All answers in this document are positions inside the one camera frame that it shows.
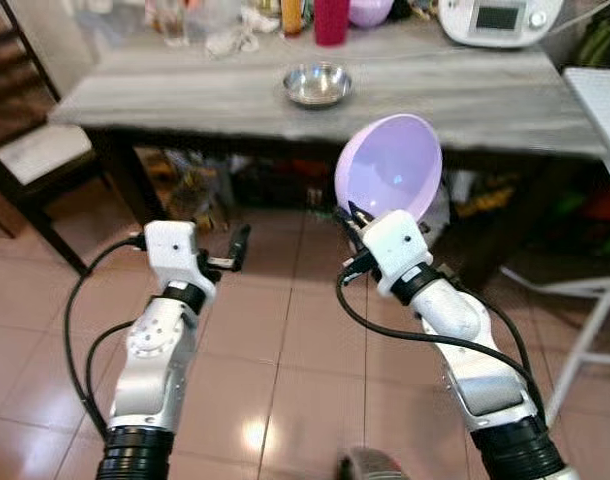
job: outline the metal bowl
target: metal bowl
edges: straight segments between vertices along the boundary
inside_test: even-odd
[[[301,65],[283,79],[287,96],[306,107],[328,107],[340,102],[352,89],[352,79],[338,65]]]

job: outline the white chair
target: white chair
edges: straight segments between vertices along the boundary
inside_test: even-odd
[[[586,109],[610,151],[610,70],[569,68],[565,71],[564,77]],[[604,159],[604,164],[610,174],[610,155]],[[535,285],[507,268],[503,268],[502,271],[527,288],[541,293],[598,298],[554,387],[554,393],[547,406],[547,423],[551,425],[583,363],[610,365],[610,355],[590,351],[592,341],[610,313],[610,277]]]

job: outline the marble tabletop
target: marble tabletop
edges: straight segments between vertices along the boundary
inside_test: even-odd
[[[153,32],[141,35],[108,54],[51,121],[343,143],[376,119],[415,113],[434,126],[445,148],[594,159],[606,153],[538,47],[459,46],[436,23],[421,20],[351,30],[334,49],[317,47],[311,31],[259,39],[256,52],[214,60],[200,45],[168,48]],[[345,66],[354,89],[333,108],[305,110],[285,97],[282,78],[290,66],[317,60]]]

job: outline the red cup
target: red cup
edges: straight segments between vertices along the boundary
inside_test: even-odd
[[[349,0],[314,0],[314,36],[318,45],[345,43],[348,26]]]

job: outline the lavender plastic bowl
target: lavender plastic bowl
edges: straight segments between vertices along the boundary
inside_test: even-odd
[[[374,216],[402,209],[419,220],[434,199],[442,166],[429,123],[415,115],[387,117],[362,129],[343,149],[336,198],[348,211],[351,200]]]
[[[371,28],[385,21],[394,0],[350,0],[349,19],[362,28]]]

